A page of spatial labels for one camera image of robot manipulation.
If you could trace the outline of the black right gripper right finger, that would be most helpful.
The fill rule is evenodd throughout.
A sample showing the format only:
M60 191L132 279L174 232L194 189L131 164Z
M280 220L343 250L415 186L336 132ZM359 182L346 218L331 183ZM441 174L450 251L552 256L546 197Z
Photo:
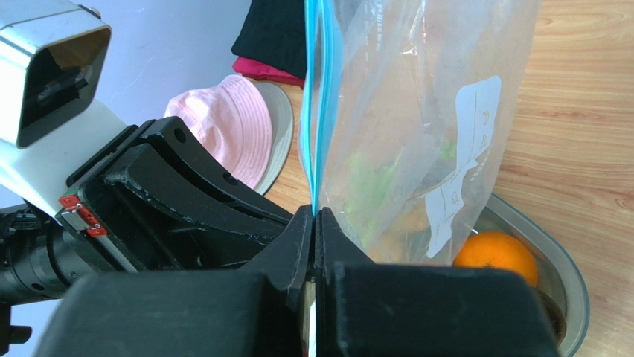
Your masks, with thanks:
M536 290L494 268L374 263L315 219L318 356L557 356Z

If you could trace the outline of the black folded cloth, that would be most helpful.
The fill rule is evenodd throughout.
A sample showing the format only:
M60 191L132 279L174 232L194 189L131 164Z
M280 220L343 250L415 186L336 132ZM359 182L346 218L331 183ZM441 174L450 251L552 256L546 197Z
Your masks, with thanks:
M307 73L304 2L251 1L231 52L303 80Z

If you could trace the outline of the clear zip top bag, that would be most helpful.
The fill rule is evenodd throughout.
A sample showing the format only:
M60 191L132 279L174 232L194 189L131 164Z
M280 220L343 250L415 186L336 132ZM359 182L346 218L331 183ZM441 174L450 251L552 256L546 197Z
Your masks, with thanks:
M541 5L306 1L298 145L313 212L331 209L351 240L352 157L380 166L405 148L440 180L403 211L423 200L429 218L406 264L451 265L492 193Z

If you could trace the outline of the ginger root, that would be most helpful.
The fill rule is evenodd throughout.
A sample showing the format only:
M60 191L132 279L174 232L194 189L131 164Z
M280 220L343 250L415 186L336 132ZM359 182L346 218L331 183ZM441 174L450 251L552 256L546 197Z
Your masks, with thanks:
M378 263L412 263L419 248L429 245L429 218L426 204L419 201L392 221L368 249Z

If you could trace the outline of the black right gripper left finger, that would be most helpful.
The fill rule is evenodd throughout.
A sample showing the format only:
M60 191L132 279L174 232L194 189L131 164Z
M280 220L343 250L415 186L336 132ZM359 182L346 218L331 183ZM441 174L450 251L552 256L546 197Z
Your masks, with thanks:
M313 214L300 207L237 270L80 278L37 356L305 356L301 316Z

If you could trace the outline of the pink bucket hat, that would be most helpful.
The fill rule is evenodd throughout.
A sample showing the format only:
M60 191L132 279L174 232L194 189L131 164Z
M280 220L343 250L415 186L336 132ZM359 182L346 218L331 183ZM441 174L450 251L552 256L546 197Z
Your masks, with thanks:
M272 122L254 84L228 75L218 85L169 100L165 117L181 118L193 136L230 174L251 189L263 178L272 152Z

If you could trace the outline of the grey plastic tray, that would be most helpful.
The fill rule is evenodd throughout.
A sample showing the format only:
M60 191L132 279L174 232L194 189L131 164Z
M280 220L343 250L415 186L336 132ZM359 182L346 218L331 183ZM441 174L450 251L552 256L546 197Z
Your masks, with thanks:
M561 356L575 356L586 337L590 300L580 269L550 234L496 194L491 194L472 232L501 231L522 242L535 256L537 288L549 298L565 321L560 328Z

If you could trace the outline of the orange fruit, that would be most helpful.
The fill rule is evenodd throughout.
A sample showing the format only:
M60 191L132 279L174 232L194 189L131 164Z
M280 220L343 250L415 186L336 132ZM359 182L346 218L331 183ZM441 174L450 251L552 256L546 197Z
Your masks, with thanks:
M453 265L512 271L533 287L539 281L537 261L533 254L516 238L498 231L485 231L469 237Z

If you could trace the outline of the celery stalk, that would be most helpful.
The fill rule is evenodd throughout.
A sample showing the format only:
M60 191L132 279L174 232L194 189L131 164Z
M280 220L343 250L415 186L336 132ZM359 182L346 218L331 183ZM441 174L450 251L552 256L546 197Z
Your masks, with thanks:
M377 243L397 215L440 181L429 175L433 161L405 148L387 164L372 165L363 152L350 164L351 186L340 214L348 236L364 249Z

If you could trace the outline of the grey round plate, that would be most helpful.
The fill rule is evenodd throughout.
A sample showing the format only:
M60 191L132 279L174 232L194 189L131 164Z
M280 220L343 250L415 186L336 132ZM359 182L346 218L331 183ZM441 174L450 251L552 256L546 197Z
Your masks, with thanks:
M280 175L292 144L294 116L286 92L274 83L258 82L254 86L262 95L272 123L272 151L269 163L255 191L265 195Z

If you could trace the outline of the red folded cloth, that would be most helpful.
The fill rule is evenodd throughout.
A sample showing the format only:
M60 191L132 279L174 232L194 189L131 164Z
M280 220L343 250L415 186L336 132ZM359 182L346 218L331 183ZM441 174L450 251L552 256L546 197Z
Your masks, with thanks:
M232 65L232 68L236 73L253 80L283 83L298 86L301 89L304 88L304 80L301 78L255 59L238 57Z

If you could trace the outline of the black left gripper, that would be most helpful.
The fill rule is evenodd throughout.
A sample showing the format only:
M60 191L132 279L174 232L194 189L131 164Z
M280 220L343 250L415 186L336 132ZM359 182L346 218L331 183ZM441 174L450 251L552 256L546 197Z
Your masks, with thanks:
M292 215L235 178L178 117L129 126L68 177L67 229L127 271L238 268Z

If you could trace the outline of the dark purple plum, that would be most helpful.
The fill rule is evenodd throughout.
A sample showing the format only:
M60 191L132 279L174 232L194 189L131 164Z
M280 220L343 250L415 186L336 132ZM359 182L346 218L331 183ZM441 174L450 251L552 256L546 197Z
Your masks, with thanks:
M551 329L554 333L557 346L560 346L567 332L567 323L563 311L556 304L556 302L549 297L546 293L537 289L542 304L547 312L548 320L550 321Z

